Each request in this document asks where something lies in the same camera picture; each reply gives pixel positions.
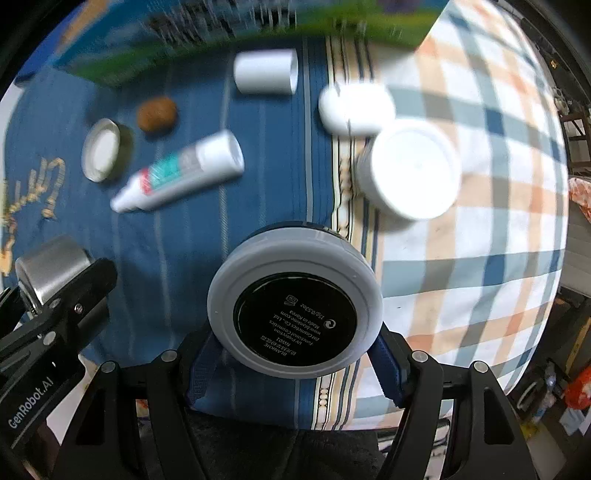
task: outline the plastic bottle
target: plastic bottle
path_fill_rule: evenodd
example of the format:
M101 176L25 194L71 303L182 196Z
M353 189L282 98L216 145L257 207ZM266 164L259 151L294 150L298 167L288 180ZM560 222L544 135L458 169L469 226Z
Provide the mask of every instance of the plastic bottle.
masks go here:
M229 130L223 130L134 173L111 199L111 208L117 213L152 210L243 172L238 140Z

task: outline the white round container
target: white round container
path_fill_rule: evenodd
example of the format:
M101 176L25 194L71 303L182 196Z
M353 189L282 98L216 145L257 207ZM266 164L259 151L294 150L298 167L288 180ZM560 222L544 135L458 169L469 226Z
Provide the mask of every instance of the white round container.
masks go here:
M409 220L445 213L461 180L451 142L426 121L394 121L355 161L355 182L363 194L383 212Z
M127 127L102 118L94 124L82 147L82 172L100 182L120 175L131 155L131 132Z
M374 272L324 227L269 227L235 249L207 295L213 333L244 365L315 378L357 361L382 326Z
M297 78L295 50L244 51L234 60L234 80L241 93L293 95Z

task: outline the jar lid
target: jar lid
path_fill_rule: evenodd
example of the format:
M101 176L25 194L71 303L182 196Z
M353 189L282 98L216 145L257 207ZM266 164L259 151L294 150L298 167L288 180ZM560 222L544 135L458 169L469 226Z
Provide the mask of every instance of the jar lid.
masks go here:
M368 197L411 220L442 215L456 201L460 160L448 138L426 121L396 120L369 147Z
M82 171L89 180L113 178L125 167L131 149L131 133L108 118L94 124L82 148Z
M207 295L213 333L246 366L315 378L357 361L382 325L374 272L322 228L263 231L233 251Z

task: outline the white cylinder cap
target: white cylinder cap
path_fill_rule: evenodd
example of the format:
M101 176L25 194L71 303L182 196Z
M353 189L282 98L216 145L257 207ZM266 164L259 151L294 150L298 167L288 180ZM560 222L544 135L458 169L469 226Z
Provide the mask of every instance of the white cylinder cap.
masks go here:
M234 60L234 80L241 93L293 95L297 89L295 50L245 51Z
M404 119L366 147L355 174L359 188L381 210L425 220L442 215L456 201L462 166L437 127Z
M230 130L222 130L195 144L203 171L219 171L221 180L244 171L244 156L238 140Z

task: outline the teal label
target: teal label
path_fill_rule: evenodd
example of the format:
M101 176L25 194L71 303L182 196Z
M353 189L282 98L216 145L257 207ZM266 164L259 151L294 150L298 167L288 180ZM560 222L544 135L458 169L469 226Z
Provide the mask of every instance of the teal label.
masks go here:
M181 176L178 155L173 153L162 160L158 160L150 167L148 175L152 190L157 190L167 183L177 180Z

